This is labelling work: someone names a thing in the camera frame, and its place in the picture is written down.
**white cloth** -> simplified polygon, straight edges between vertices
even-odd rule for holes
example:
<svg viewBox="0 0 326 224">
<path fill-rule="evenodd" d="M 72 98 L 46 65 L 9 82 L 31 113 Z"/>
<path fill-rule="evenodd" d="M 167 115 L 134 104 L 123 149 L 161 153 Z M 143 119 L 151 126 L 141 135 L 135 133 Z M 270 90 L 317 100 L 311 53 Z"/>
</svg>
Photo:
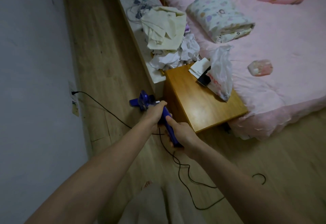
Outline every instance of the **white cloth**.
<svg viewBox="0 0 326 224">
<path fill-rule="evenodd" d="M 198 60 L 199 45 L 192 33 L 183 37 L 181 46 L 177 51 L 162 51 L 156 54 L 150 61 L 150 65 L 156 69 L 169 69 L 182 66 Z"/>
<path fill-rule="evenodd" d="M 177 50 L 185 33 L 186 14 L 175 7 L 154 7 L 141 18 L 147 47 L 151 50 Z"/>
</svg>

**small pink case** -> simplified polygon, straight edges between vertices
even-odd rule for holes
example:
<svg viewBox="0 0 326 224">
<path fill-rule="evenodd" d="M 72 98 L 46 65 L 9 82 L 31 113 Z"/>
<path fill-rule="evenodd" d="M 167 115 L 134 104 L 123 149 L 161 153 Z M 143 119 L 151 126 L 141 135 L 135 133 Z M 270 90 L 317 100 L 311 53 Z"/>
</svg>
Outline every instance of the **small pink case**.
<svg viewBox="0 0 326 224">
<path fill-rule="evenodd" d="M 252 76 L 264 76 L 273 72 L 273 66 L 268 59 L 256 60 L 248 65 L 248 70 Z"/>
</svg>

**wooden floor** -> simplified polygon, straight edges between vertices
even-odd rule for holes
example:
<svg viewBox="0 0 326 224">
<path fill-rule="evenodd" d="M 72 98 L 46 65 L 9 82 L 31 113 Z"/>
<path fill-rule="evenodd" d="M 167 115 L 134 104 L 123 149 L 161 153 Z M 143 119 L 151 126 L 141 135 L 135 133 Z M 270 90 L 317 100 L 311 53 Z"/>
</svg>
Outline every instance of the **wooden floor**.
<svg viewBox="0 0 326 224">
<path fill-rule="evenodd" d="M 76 51 L 81 90 L 89 93 L 128 125 L 141 116 L 128 101 L 140 90 L 151 93 L 133 40 L 117 0 L 67 0 Z M 87 123 L 94 153 L 111 145 L 128 128 L 84 98 Z M 298 211 L 315 223 L 326 222 L 326 110 L 313 113 L 287 126 L 281 133 L 259 142 L 228 135 L 220 127 L 200 137 L 235 163 L 244 173 L 263 173 L 264 185 L 287 199 Z M 191 176 L 211 183 L 199 165 L 183 154 L 182 163 L 191 164 Z M 178 180 L 178 168 L 163 149 L 159 137 L 152 135 L 102 211 L 100 222 L 116 223 L 128 203 L 147 180 L 164 185 Z M 218 190 L 189 182 L 186 169 L 181 178 L 191 189 L 194 201 L 205 207 L 222 195 Z M 241 223 L 230 204 L 223 200 L 202 211 L 207 223 Z"/>
</svg>

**mattress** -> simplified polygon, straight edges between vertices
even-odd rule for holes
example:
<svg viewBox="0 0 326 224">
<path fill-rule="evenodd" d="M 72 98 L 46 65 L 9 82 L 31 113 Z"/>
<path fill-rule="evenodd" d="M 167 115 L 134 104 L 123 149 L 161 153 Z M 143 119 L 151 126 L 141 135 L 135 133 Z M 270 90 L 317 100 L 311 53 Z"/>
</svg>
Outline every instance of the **mattress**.
<svg viewBox="0 0 326 224">
<path fill-rule="evenodd" d="M 181 11 L 194 0 L 166 0 Z M 281 5 L 258 0 L 232 0 L 256 23 L 250 35 L 228 42 L 234 90 L 249 112 L 229 122 L 241 137 L 263 140 L 288 123 L 326 106 L 326 6 L 325 0 L 304 0 Z M 221 44 L 210 40 L 190 17 L 187 22 L 202 57 Z M 247 66 L 269 59 L 271 75 L 252 76 Z"/>
</svg>

